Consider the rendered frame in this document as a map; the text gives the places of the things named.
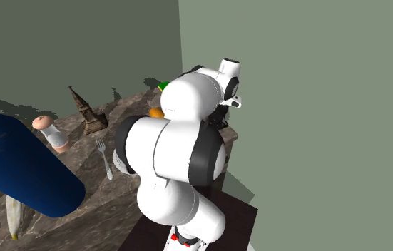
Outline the large blue cylinder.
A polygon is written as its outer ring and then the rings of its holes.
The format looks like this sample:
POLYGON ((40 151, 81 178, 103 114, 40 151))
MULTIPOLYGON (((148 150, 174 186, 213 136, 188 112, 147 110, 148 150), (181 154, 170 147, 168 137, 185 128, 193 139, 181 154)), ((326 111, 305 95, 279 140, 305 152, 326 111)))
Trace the large blue cylinder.
POLYGON ((84 184, 18 119, 0 114, 0 191, 49 216, 83 201, 84 184))

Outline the silver fork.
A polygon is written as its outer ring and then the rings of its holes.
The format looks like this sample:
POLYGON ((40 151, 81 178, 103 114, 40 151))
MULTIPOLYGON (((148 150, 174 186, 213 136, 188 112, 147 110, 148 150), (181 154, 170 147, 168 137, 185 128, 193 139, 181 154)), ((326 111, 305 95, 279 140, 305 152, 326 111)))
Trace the silver fork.
POLYGON ((112 170, 111 170, 111 168, 110 168, 110 166, 108 164, 108 161, 107 161, 107 158, 106 158, 106 155, 105 155, 106 145, 105 145, 103 139, 102 138, 97 138, 96 139, 96 145, 97 145, 98 151, 102 155, 103 162, 104 162, 105 169, 106 169, 107 178, 109 180, 112 180, 113 179, 113 173, 112 173, 112 170))

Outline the pale pointed long vegetable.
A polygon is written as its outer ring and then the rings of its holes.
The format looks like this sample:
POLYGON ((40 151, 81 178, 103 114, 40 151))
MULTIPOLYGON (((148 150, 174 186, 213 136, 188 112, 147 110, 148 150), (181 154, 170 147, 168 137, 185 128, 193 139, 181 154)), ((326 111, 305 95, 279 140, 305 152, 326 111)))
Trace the pale pointed long vegetable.
POLYGON ((6 196, 6 219, 9 233, 13 240, 18 239, 18 233, 21 225, 21 208, 21 202, 9 195, 6 196))

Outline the dark robot stand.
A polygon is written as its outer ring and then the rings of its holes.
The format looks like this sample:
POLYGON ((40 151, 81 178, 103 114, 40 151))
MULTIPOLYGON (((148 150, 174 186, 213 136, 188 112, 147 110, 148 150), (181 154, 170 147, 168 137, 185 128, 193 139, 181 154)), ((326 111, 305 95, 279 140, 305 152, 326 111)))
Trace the dark robot stand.
MULTIPOLYGON (((204 251, 247 251, 257 208, 216 188, 197 187, 196 190, 222 210, 226 220, 223 235, 204 251)), ((179 243, 170 226, 159 225, 142 216, 118 251, 163 251, 168 242, 182 251, 190 251, 188 246, 179 243)))

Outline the brown tower figure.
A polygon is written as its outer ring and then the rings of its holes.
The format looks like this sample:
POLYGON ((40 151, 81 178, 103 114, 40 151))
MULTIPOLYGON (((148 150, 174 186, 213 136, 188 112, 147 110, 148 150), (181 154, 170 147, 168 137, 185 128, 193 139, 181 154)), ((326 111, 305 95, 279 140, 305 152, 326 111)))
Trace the brown tower figure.
POLYGON ((105 113, 95 113, 89 106, 89 103, 72 89, 72 86, 68 86, 68 89, 71 91, 78 111, 83 116, 81 125, 84 135, 90 135, 108 127, 108 120, 105 113))

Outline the white and tan grinder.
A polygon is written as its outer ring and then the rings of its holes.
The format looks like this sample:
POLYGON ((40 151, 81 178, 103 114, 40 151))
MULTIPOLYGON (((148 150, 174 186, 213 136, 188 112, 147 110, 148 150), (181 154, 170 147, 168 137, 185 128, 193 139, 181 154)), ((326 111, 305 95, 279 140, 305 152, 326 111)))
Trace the white and tan grinder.
POLYGON ((41 131, 45 139, 57 153, 64 153, 72 147, 72 142, 53 124, 50 116, 39 116, 32 121, 32 127, 41 131))

